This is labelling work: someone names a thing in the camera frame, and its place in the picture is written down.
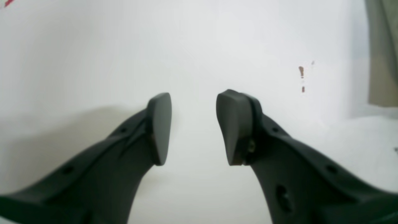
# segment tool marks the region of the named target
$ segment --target white wall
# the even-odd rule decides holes
[[[170,92],[167,162],[144,177],[129,223],[271,223],[252,170],[226,161],[215,100],[227,88],[398,192],[396,121],[368,117],[398,115],[367,103],[369,32],[360,0],[17,0],[0,11],[0,193]]]

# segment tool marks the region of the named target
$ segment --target white floor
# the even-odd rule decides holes
[[[374,7],[16,0],[0,10],[0,193],[32,184],[169,92],[168,159],[144,177],[129,223],[270,224],[250,167],[226,161],[215,100],[227,88],[258,98],[293,137],[365,181],[398,192],[396,65],[386,36],[372,31],[382,27]]]

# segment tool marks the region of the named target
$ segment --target red mark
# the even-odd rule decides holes
[[[304,68],[302,66],[298,67],[301,73],[301,78],[304,78]]]
[[[14,1],[14,0],[7,0],[4,6],[7,7],[7,6],[8,6],[9,4],[11,4],[11,2],[13,2],[13,1]]]

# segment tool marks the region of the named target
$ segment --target brown stain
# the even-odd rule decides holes
[[[300,70],[301,73],[301,78],[304,78],[304,68],[302,66],[298,67],[298,69]]]

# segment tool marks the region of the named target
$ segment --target black plastic part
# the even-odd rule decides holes
[[[41,181],[0,196],[0,216],[21,224],[125,224],[140,181],[168,151],[171,99],[160,94],[103,141]]]
[[[398,223],[398,195],[362,182],[290,137],[262,113],[257,99],[227,90],[217,98],[217,118],[228,162],[252,167],[274,224]],[[248,123],[252,124],[251,131],[247,130]],[[251,133],[243,136],[252,142],[239,147],[242,135],[236,133]]]

